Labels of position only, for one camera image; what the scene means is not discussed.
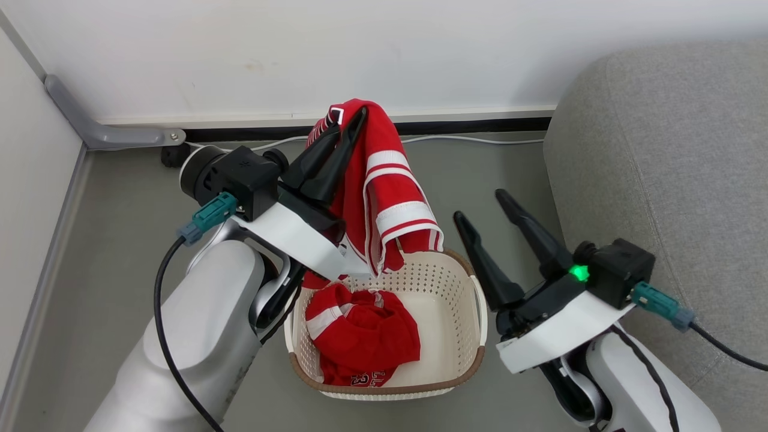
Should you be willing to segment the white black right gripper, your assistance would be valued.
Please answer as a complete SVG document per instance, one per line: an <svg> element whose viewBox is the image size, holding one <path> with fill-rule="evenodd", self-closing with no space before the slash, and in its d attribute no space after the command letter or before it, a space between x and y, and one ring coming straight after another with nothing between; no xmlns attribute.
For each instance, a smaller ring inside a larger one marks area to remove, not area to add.
<svg viewBox="0 0 768 432"><path fill-rule="evenodd" d="M530 215L505 189L496 189L496 200L508 221L515 225L539 262L547 281L524 299L526 293L499 268L482 244L480 234L461 212L456 226L485 300L492 311L513 309L513 336L497 344L508 371L518 374L559 358L594 339L633 309L628 303L614 307L588 292L575 276L563 276L573 267L571 253Z"/></svg>

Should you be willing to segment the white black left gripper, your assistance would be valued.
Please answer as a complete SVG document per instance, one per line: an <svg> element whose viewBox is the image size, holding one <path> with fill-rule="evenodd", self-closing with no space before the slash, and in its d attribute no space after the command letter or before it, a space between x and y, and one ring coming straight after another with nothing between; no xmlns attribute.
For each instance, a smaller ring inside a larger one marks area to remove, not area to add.
<svg viewBox="0 0 768 432"><path fill-rule="evenodd" d="M233 188L239 208L233 216L236 224L325 279L370 279L345 237L346 222L329 208L367 117L368 109L362 107L343 125L319 134L281 175L287 187ZM294 191L298 189L305 196Z"/></svg>

